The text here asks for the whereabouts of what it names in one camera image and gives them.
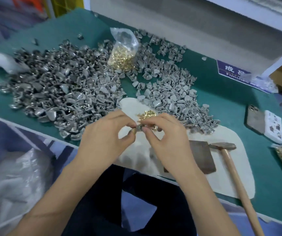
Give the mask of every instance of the left hand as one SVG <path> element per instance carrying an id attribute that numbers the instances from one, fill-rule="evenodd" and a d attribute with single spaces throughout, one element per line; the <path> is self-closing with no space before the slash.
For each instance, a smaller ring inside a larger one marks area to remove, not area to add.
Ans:
<path id="1" fill-rule="evenodd" d="M 104 172 L 136 139 L 132 131 L 122 139 L 118 138 L 124 126 L 135 128 L 136 123 L 121 110 L 110 112 L 88 125 L 75 157 L 77 165 L 84 170 Z"/>

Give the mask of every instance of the purple sign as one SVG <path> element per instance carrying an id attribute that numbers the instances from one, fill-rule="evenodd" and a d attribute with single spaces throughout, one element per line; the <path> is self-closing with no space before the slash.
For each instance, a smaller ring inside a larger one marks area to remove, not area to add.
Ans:
<path id="1" fill-rule="evenodd" d="M 240 78 L 240 76 L 242 74 L 250 74 L 250 72 L 248 72 L 248 71 L 245 71 L 243 69 L 237 68 L 237 67 L 235 67 L 233 65 L 224 63 L 224 62 L 219 61 L 219 60 L 217 60 L 217 69 L 218 69 L 218 73 L 220 75 L 224 75 L 224 76 L 226 76 L 228 78 L 231 78 L 231 79 L 236 80 L 238 82 L 241 82 L 243 84 L 246 84 L 246 85 L 249 85 L 249 86 L 254 87 L 256 89 L 259 89 L 259 90 L 261 90 L 261 91 L 263 91 L 265 93 L 270 93 L 270 92 L 266 91 L 265 89 L 262 89 L 262 88 L 260 88 L 260 87 L 258 87 L 256 85 L 254 85 L 252 83 L 249 83 L 248 81 Z"/>

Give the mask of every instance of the white shelf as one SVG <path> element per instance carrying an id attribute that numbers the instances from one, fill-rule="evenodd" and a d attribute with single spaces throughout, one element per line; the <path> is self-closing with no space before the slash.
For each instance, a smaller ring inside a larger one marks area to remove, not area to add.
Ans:
<path id="1" fill-rule="evenodd" d="M 249 0 L 207 0 L 282 31 L 282 14 Z"/>

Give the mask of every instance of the white mat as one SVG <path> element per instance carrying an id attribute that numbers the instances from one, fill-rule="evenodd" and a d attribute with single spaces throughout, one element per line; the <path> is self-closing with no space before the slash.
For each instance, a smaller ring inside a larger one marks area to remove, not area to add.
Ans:
<path id="1" fill-rule="evenodd" d="M 142 114 L 144 111 L 150 110 L 150 107 L 140 103 L 135 98 L 124 98 L 120 103 L 122 111 L 135 121 L 139 120 L 138 114 Z M 119 138 L 124 137 L 129 131 L 130 127 L 124 127 L 119 132 Z M 191 134 L 189 131 L 187 131 L 187 133 L 190 140 L 206 141 L 208 143 L 234 143 L 237 146 L 237 149 L 231 151 L 232 159 L 249 198 L 254 197 L 254 179 L 245 147 L 243 146 L 241 139 L 234 131 L 223 126 L 219 126 L 212 135 L 202 135 L 200 133 Z M 155 132 L 155 135 L 161 139 L 164 135 L 164 132 Z M 222 156 L 217 150 L 211 149 L 211 153 L 216 166 L 216 172 L 206 175 L 210 186 L 214 192 L 238 198 Z M 135 142 L 123 152 L 123 154 L 116 161 L 116 164 L 175 184 L 173 181 L 159 177 L 163 176 L 173 179 L 171 174 L 164 173 L 162 164 L 154 156 L 153 149 L 142 132 L 138 132 L 136 134 Z"/>

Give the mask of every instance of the workbench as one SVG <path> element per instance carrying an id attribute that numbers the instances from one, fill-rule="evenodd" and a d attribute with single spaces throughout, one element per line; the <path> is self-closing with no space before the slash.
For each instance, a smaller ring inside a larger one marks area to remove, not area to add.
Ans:
<path id="1" fill-rule="evenodd" d="M 27 50 L 57 48 L 64 39 L 81 46 L 87 44 L 91 48 L 104 39 L 113 40 L 109 27 L 125 27 L 122 23 L 90 11 L 76 9 L 58 19 L 50 19 L 31 29 L 13 35 L 9 40 L 0 43 L 0 52 L 13 54 L 15 49 L 24 47 Z M 77 39 L 79 33 L 84 39 Z M 32 43 L 38 39 L 39 46 Z M 232 79 L 218 74 L 215 59 L 202 60 L 203 55 L 187 50 L 179 67 L 187 68 L 191 75 L 197 77 L 193 88 L 198 92 L 198 103 L 210 105 L 210 114 L 214 119 L 221 120 L 221 125 L 235 131 L 245 146 L 256 186 L 255 197 L 251 200 L 256 212 L 282 221 L 282 162 L 269 146 L 270 140 L 258 135 L 244 125 L 245 110 L 248 104 L 253 104 L 262 110 L 269 110 L 282 117 L 281 109 L 272 94 L 267 94 Z M 6 73 L 0 69 L 0 81 L 5 80 Z M 142 76 L 138 81 L 147 83 Z M 126 77 L 121 80 L 128 97 L 136 97 L 136 89 Z M 52 123 L 39 123 L 34 118 L 25 116 L 22 111 L 9 108 L 11 95 L 0 93 L 0 120 L 23 130 L 43 135 L 49 139 L 63 141 L 66 145 L 78 147 L 80 141 L 63 140 L 58 129 Z M 217 197 L 241 205 L 240 201 L 225 195 Z"/>

